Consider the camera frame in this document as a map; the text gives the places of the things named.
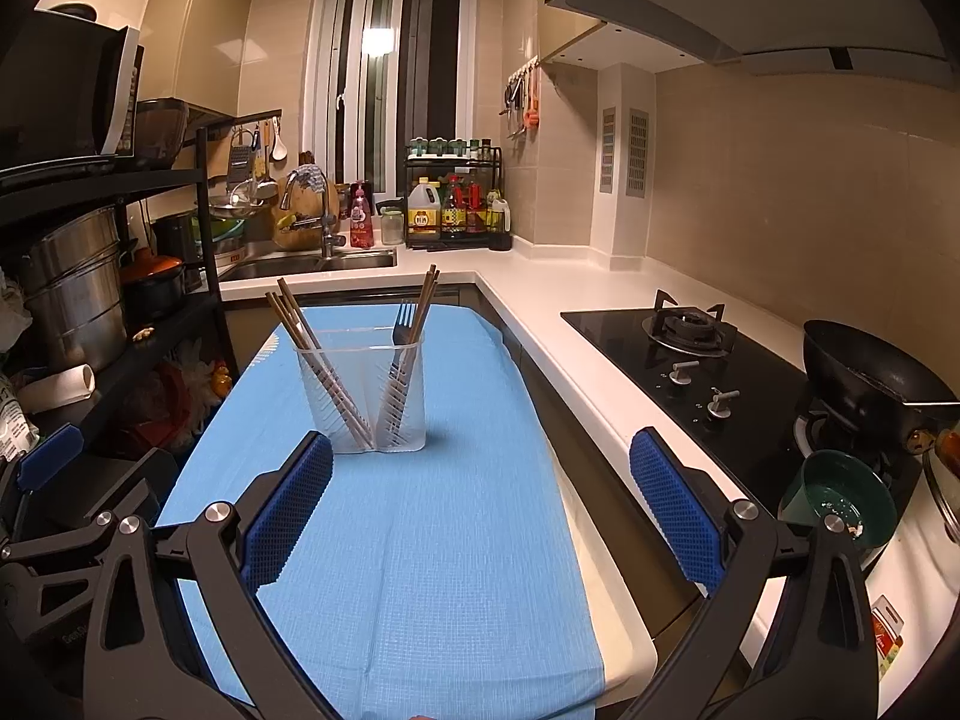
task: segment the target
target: paper towel roll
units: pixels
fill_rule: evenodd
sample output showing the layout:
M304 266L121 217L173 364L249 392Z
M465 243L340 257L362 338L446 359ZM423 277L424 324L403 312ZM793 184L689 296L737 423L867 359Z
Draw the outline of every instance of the paper towel roll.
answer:
M77 365L70 370L27 384L17 391L16 399L20 401L25 413L48 412L86 400L95 388L93 368L89 365Z

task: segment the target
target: window frame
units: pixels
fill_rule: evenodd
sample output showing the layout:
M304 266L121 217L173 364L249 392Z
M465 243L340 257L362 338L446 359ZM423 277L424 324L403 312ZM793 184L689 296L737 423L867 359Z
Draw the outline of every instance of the window frame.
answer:
M304 99L302 100L301 143L303 148L313 151L317 162L324 170L333 169L333 143L328 135L331 52L333 42L334 17L337 0L313 0L308 24L306 62L304 63ZM366 64L359 52L363 37L366 0L353 0L350 19L350 52L347 57L347 89L344 91L344 104L347 116L344 117L344 179L363 176L364 143L363 115L365 79L363 66ZM375 200L396 197L402 194L397 184L397 79L398 48L400 47L400 23L403 13L403 0L392 2L391 25L397 45L389 55L387 69L387 101L385 135L385 179L386 191L374 193ZM460 27L457 38L457 108L455 138L469 138L473 134L473 102L476 84L476 16L477 0L460 0Z

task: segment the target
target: plastic utensil holder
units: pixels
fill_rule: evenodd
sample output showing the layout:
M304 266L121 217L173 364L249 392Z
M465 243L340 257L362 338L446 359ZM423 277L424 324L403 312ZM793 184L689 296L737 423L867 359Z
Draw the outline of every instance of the plastic utensil holder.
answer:
M314 427L334 454L413 452L426 444L424 339L397 346L393 331L320 330L320 351L298 350Z

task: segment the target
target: white spoon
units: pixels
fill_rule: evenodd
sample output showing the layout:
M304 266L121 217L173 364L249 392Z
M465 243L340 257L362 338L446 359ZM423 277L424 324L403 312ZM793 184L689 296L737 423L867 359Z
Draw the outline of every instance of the white spoon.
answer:
M287 158L287 148L280 140L280 119L274 117L274 151L270 155L274 162L282 162Z

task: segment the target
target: glass jar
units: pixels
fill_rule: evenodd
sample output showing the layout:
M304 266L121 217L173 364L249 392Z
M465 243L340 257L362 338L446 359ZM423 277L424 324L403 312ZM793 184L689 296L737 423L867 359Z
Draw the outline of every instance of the glass jar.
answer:
M386 247L397 247L403 242L403 212L387 208L380 220L380 240Z

